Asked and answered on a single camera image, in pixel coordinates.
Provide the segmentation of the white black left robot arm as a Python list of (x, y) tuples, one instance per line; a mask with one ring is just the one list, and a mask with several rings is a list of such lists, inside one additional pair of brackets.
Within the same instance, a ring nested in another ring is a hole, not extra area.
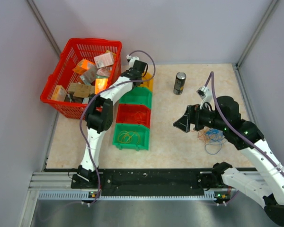
[(148, 64), (135, 60), (130, 68), (119, 76), (117, 81), (99, 94), (93, 94), (85, 111), (87, 136), (83, 160), (78, 167), (78, 177), (84, 185), (91, 188), (98, 182), (99, 152), (105, 133), (113, 122), (114, 104), (127, 92), (142, 83)]

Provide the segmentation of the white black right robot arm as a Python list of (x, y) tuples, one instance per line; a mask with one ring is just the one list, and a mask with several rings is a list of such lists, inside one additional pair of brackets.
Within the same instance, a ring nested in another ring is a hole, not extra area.
[(184, 115), (173, 123), (174, 127), (188, 133), (204, 127), (220, 130), (256, 168), (264, 182), (246, 176), (232, 165), (222, 162), (212, 168), (212, 183), (235, 188), (250, 197), (277, 225), (284, 227), (284, 167), (270, 149), (264, 134), (253, 123), (241, 118), (239, 104), (230, 96), (215, 99), (215, 109), (200, 104), (188, 105)]

